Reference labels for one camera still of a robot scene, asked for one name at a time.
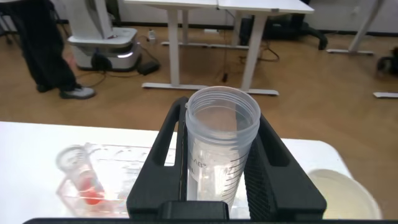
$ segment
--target black plastic holder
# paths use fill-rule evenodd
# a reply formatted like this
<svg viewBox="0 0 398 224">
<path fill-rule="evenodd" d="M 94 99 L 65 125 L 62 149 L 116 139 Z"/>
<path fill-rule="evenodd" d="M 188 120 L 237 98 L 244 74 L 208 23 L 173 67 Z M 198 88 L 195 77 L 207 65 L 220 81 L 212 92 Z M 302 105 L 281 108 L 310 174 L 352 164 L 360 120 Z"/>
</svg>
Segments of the black plastic holder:
<svg viewBox="0 0 398 224">
<path fill-rule="evenodd" d="M 187 101 L 188 98 L 181 98 L 172 105 L 127 198 L 127 209 L 133 220 L 228 219 L 228 207 L 223 202 L 186 202 Z M 165 167 L 164 161 L 176 122 L 175 165 Z M 325 199 L 263 116 L 246 162 L 244 177 L 252 221 L 322 219 L 326 209 Z M 172 212 L 165 216 L 166 208 Z"/>
</svg>

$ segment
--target white robot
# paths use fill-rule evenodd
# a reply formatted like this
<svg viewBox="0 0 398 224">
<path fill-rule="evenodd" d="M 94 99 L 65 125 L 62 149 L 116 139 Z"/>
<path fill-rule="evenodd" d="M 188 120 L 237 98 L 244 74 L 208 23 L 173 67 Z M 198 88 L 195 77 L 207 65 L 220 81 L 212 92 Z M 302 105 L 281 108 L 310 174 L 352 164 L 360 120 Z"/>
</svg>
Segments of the white robot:
<svg viewBox="0 0 398 224">
<path fill-rule="evenodd" d="M 93 57 L 101 56 L 107 70 L 127 72 L 133 70 L 141 59 L 141 48 L 134 40 L 137 30 L 112 27 L 105 0 L 66 0 L 72 45 L 78 68 L 98 70 L 93 67 Z"/>
</svg>

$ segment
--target black pants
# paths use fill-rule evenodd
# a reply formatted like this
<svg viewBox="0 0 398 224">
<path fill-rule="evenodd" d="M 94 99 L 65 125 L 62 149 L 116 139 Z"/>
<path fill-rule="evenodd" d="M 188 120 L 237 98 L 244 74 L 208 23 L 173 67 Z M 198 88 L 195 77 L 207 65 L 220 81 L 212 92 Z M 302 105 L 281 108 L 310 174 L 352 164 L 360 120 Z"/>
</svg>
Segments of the black pants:
<svg viewBox="0 0 398 224">
<path fill-rule="evenodd" d="M 21 0 L 0 7 L 17 28 L 26 64 L 36 84 L 70 91 L 76 88 L 76 78 L 62 58 L 62 37 L 47 1 Z"/>
</svg>

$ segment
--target white bowl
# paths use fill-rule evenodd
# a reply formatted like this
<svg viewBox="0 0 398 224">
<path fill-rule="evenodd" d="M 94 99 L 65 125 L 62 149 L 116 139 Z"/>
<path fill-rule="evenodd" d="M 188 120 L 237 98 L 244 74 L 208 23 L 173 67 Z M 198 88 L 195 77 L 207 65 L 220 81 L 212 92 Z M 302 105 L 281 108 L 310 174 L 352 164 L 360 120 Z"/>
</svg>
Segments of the white bowl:
<svg viewBox="0 0 398 224">
<path fill-rule="evenodd" d="M 354 179 L 326 169 L 315 170 L 308 176 L 326 199 L 323 219 L 382 219 L 376 200 Z"/>
</svg>

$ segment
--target person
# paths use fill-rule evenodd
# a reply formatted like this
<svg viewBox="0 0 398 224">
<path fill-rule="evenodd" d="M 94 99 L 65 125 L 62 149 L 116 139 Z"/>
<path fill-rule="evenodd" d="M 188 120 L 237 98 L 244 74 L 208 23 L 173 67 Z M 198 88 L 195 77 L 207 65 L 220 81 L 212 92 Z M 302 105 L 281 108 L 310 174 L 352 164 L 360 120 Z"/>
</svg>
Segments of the person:
<svg viewBox="0 0 398 224">
<path fill-rule="evenodd" d="M 0 11 L 11 16 L 38 92 L 58 88 L 63 99 L 89 99 L 95 91 L 77 84 L 62 57 L 63 40 L 51 15 L 51 5 L 50 0 L 0 0 Z"/>
</svg>

